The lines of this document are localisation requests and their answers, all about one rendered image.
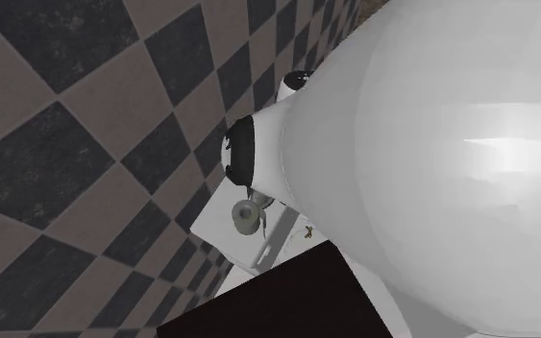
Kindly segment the grey toilet paper roll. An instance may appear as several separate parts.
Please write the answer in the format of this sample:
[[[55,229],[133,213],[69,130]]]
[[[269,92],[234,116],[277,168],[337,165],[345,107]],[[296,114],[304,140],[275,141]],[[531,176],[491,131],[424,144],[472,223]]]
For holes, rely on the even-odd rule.
[[[232,208],[234,227],[242,235],[252,235],[260,227],[261,210],[250,200],[241,200]]]

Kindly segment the dark robot stand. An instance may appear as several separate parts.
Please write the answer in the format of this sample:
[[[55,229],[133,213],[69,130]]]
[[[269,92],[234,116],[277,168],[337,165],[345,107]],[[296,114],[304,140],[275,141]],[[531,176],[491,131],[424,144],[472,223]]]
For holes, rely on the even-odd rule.
[[[157,338],[393,338],[329,241],[159,326]]]

